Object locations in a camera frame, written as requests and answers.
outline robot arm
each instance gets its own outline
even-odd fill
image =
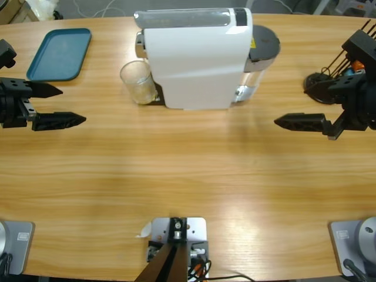
[[[0,69],[16,63],[16,52],[4,39],[0,40]],[[32,130],[64,129],[83,123],[86,118],[72,112],[38,113],[30,98],[48,98],[60,95],[58,88],[24,79],[0,78],[0,123],[3,128],[25,127],[33,123]]]

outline yellow warning label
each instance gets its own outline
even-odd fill
[[[256,41],[254,40],[254,38],[252,38],[251,48],[256,49]]]

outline clear glass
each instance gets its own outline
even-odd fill
[[[149,104],[156,99],[157,90],[148,63],[129,62],[120,71],[120,77],[137,104]]]

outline black cable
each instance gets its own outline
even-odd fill
[[[302,0],[298,0],[298,2],[295,3],[295,5],[293,6],[292,10],[293,12],[295,12],[296,8],[298,8],[299,4],[301,3]]]
[[[248,277],[246,275],[243,275],[243,274],[232,275],[232,276],[223,276],[223,277],[212,277],[212,278],[202,277],[202,278],[198,278],[195,282],[199,282],[199,281],[213,281],[213,280],[224,280],[224,279],[234,279],[234,278],[245,278],[248,281],[255,282],[252,278],[250,278],[250,277]]]

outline metal mount plate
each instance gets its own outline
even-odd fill
[[[24,272],[26,266],[34,225],[24,221],[2,221],[1,223],[0,233],[3,229],[7,231],[4,252],[13,256],[9,273],[19,275]]]
[[[151,241],[167,243],[170,218],[157,217],[152,222]],[[187,241],[207,241],[206,220],[202,217],[187,217]]]
[[[340,272],[345,276],[353,276],[343,265],[343,261],[347,258],[352,260],[354,264],[365,273],[364,262],[359,255],[356,241],[356,230],[361,222],[362,220],[336,221],[330,224],[330,232],[336,252],[337,264]]]

